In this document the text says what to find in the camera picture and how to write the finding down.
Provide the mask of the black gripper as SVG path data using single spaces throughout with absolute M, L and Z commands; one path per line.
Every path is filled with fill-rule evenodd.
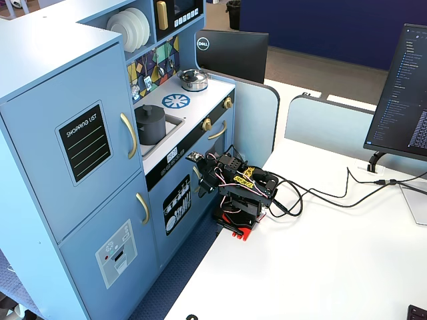
M 199 165 L 201 178 L 199 180 L 198 195 L 212 193 L 214 191 L 212 184 L 218 184 L 218 176 L 224 181 L 231 181 L 240 169 L 240 159 L 231 156 L 229 153 L 222 155 L 208 153 L 206 161 Z

